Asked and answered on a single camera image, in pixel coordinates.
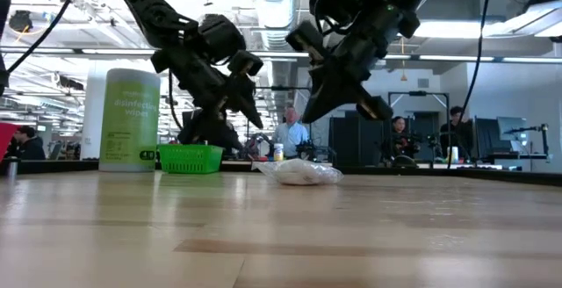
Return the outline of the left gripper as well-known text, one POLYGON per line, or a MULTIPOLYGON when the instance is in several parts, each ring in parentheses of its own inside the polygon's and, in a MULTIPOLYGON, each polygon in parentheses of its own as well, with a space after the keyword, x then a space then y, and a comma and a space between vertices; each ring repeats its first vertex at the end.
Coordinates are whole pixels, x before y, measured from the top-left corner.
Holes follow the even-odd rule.
MULTIPOLYGON (((199 23, 181 16, 172 23, 163 45, 150 60, 156 72, 171 71, 178 80, 178 88, 191 95, 194 105, 208 106, 215 100, 214 92, 225 82, 225 77, 214 66, 233 57, 227 66, 230 109, 241 112, 254 126, 263 129, 254 99, 256 84, 250 79, 260 71, 263 61, 245 48, 245 39, 227 17, 207 14, 199 23)), ((183 112, 179 142, 228 145, 226 116, 224 107, 183 112)))

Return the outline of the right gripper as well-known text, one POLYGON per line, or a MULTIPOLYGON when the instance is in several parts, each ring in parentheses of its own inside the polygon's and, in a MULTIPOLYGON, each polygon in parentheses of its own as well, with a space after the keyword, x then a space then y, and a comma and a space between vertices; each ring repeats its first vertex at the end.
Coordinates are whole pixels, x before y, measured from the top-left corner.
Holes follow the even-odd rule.
POLYGON ((422 0, 309 0, 314 20, 324 21, 329 29, 318 32, 310 21, 303 21, 285 37, 292 49, 306 53, 310 62, 312 87, 302 113, 305 123, 313 123, 344 104, 338 92, 348 83, 353 84, 347 88, 348 98, 361 116, 378 120, 393 117, 393 108, 360 83, 370 78, 372 64, 386 57, 397 35, 414 35, 420 26, 416 12, 421 3, 422 0), (326 48, 322 36, 329 33, 341 35, 342 40, 326 48))

